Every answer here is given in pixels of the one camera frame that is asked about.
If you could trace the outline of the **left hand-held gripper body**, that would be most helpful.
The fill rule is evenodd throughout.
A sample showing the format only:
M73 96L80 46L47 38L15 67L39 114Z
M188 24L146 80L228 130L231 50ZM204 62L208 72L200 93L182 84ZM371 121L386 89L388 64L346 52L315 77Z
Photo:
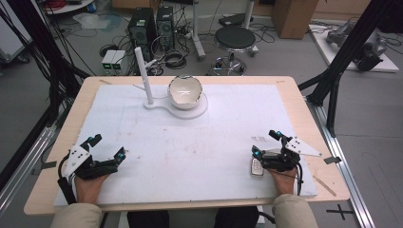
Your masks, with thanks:
M70 150L63 177L75 174L83 180L93 180L118 171L119 164L114 160L95 161L88 149L74 145Z

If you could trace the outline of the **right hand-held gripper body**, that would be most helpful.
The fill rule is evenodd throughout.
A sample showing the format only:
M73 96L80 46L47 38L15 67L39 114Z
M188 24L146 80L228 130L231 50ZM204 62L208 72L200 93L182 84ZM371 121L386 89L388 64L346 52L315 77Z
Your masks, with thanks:
M321 153L299 137L276 136L281 147L261 152L260 164L265 169L289 171L299 165L300 156L320 157Z

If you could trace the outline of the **small silver remote control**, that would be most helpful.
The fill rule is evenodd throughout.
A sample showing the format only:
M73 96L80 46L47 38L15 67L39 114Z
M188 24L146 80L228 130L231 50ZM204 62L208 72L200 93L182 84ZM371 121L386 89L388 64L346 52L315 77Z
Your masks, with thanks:
M264 174L264 169L260 165L259 160L255 158L251 160L251 174L253 176L262 176Z

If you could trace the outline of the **person's right hand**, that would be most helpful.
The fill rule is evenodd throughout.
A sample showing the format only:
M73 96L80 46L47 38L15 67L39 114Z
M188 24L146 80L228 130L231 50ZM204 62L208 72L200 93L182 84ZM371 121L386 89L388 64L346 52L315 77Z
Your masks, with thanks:
M279 195L294 194L294 184L297 175L296 168L284 172L269 169L269 173L273 178Z

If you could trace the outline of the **person's left hand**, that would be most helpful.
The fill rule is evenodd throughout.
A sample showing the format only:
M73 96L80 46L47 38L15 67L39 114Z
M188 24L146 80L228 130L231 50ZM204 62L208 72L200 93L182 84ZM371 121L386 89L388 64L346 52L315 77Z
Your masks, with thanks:
M79 203L91 203L96 204L102 186L108 175L101 176L94 180L83 180L79 177L75 178L75 187L77 194L77 201Z

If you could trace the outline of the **thin wooden stick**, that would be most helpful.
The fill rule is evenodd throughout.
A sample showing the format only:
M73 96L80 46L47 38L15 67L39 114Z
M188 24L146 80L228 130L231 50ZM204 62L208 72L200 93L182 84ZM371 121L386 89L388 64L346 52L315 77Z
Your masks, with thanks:
M319 177L313 175L313 178L323 187L325 188L332 196L336 197L336 192L330 188L323 180L321 180Z

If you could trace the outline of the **white foam board mat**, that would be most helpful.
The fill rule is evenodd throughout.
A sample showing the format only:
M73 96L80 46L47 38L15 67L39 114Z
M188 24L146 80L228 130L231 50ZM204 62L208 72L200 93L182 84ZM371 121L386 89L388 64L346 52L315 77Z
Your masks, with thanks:
M148 110L134 85L102 85L75 142L96 134L96 161L120 148L126 158L103 185L99 202L195 202L272 199L270 174L251 173L252 148L273 149L276 130L294 129L275 85L205 85L207 110L181 120L165 110Z

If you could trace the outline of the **white stand with upright pole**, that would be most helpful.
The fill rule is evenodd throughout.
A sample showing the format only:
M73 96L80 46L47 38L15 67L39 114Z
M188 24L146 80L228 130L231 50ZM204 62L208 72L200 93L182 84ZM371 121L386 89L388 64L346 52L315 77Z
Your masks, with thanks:
M208 108L208 100L206 95L203 93L202 89L202 95L201 99L199 100L199 103L197 106L191 109L179 109L175 107L173 104L171 104L170 99L167 94L167 89L166 89L166 95L161 98L154 97L152 95L152 90L151 86L148 80L148 75L146 73L146 68L150 66L154 61L151 61L149 64L146 64L144 62L144 57L142 54L142 50L140 47L136 47L134 49L134 53L136 56L136 60L138 63L139 70L141 72L141 77L143 81L143 87L140 87L146 94L146 100L144 101L144 107L149 110L153 109L164 109L168 113L170 113L172 116L178 118L178 119L183 119L183 120L192 120L200 117Z

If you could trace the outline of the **small white power supply box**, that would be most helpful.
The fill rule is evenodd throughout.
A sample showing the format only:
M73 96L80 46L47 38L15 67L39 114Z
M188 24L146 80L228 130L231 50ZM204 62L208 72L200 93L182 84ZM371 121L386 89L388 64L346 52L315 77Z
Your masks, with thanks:
M127 63L124 50L115 51L111 65L117 73L122 73L126 69Z
M112 62L114 59L116 51L108 50L102 60L102 66L106 74L109 74L112 70Z

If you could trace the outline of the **white board on floor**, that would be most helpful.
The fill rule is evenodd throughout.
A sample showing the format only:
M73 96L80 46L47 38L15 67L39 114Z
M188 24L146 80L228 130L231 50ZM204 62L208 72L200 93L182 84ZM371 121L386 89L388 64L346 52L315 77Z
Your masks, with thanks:
M339 47L336 44L328 44L326 42L326 37L328 34L328 30L325 26L319 25L310 25L309 26L312 37L317 43L317 46L327 63L329 65L332 63L334 58L336 57L337 52L339 51ZM378 63L374 68L371 69L371 72L390 72L396 73L399 71L399 68L393 63L392 60L388 58L386 54L380 55L381 62Z

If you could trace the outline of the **black round stool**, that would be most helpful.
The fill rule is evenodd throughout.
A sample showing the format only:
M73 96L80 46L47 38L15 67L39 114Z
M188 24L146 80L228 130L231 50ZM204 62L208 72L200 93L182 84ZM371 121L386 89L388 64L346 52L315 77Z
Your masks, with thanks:
M211 72L218 76L243 76L247 65L235 54L251 50L256 43L255 34L247 28L227 26L216 31L214 42L227 55L212 63Z

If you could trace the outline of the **white desk leg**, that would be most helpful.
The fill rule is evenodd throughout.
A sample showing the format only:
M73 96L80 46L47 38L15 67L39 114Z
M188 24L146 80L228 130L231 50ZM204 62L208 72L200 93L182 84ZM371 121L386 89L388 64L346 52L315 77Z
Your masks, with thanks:
M192 0L193 3L193 28L191 31L191 38L194 47L197 51L198 60L203 61L205 59L205 51L202 46L202 42L199 36L199 0Z
M246 5L246 10L245 10L245 17L243 21L243 27L245 29L249 29L251 19L252 19L252 12L253 8L255 5L256 0L247 0L247 5ZM254 57L257 53L259 52L259 49L257 46L253 46L250 50L249 53L252 57Z

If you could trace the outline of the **grey and black machine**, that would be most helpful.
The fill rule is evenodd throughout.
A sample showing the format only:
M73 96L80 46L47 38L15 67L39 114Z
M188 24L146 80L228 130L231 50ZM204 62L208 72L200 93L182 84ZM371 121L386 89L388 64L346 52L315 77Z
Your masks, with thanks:
M348 21L343 26L328 32L326 42L336 44L339 48L344 44L353 28L355 22ZM382 62L380 56L386 51L386 40L373 31L367 41L360 48L353 62L360 71L370 71Z

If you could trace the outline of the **round white table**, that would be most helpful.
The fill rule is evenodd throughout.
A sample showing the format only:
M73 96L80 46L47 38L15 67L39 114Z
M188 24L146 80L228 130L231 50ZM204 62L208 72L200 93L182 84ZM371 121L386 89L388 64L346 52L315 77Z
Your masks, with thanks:
M45 5L45 10L47 12L53 13L53 14L66 13L66 12L83 9L90 4L93 4L95 0L81 0L80 4L73 4L73 5L71 5L68 1L66 1L64 5L61 5L61 3L60 3L61 0L57 0L57 1L58 1L58 3L53 8L50 8L48 5Z

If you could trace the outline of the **black metal frame strut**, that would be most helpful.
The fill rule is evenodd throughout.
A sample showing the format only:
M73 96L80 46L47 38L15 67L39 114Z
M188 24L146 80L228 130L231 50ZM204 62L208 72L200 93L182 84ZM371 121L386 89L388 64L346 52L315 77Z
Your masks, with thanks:
M330 96L325 126L333 138L336 136L336 104L341 76L381 19L390 11L393 2L394 0L371 0L330 65L316 77L297 86L299 90L304 90L316 85L314 91L307 96L308 102L315 106L323 106L324 99Z

